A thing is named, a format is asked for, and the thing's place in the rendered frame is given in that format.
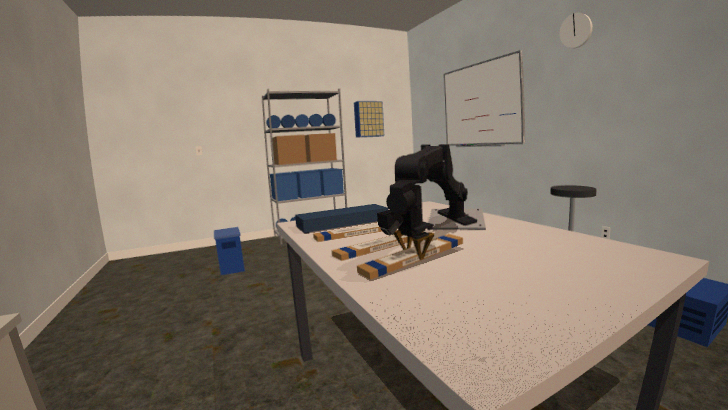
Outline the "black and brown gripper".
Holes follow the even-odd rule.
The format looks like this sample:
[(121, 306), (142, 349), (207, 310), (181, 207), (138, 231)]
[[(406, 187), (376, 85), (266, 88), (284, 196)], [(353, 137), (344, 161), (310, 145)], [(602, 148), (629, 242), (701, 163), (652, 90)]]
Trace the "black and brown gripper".
[[(420, 207), (421, 206), (421, 207)], [(416, 208), (420, 208), (420, 226), (415, 228), (406, 228), (403, 226), (400, 226), (398, 230), (395, 231), (394, 236), (401, 245), (402, 249), (408, 249), (411, 248), (411, 243), (413, 240), (415, 249), (417, 251), (419, 259), (424, 259), (426, 251), (434, 237), (434, 233), (432, 232), (423, 232), (425, 229), (432, 230), (433, 224), (423, 222), (423, 215), (422, 215), (422, 205), (415, 206)], [(421, 234), (420, 234), (421, 233)], [(407, 248), (405, 247), (405, 244), (401, 238), (401, 236), (406, 235), (407, 236)], [(409, 237), (408, 237), (409, 236)], [(425, 238), (425, 239), (424, 239)], [(421, 241), (426, 240), (423, 248), (423, 252), (421, 252)]]

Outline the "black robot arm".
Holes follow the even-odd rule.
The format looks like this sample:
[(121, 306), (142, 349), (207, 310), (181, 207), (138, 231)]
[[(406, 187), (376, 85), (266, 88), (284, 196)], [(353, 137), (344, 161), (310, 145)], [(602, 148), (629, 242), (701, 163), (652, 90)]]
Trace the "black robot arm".
[[(395, 183), (390, 185), (390, 194), (386, 200), (389, 210), (377, 213), (378, 226), (383, 233), (390, 236), (399, 226), (410, 229), (420, 226), (420, 208), (415, 209), (415, 206), (422, 205), (422, 194), (421, 186), (415, 184), (424, 183), (427, 179), (437, 183), (449, 201), (450, 213), (449, 208), (446, 208), (438, 210), (438, 214), (464, 226), (477, 223), (477, 219), (464, 212), (467, 188), (452, 175), (449, 144), (422, 144), (420, 151), (398, 157), (395, 162)], [(410, 207), (413, 209), (408, 209)]]

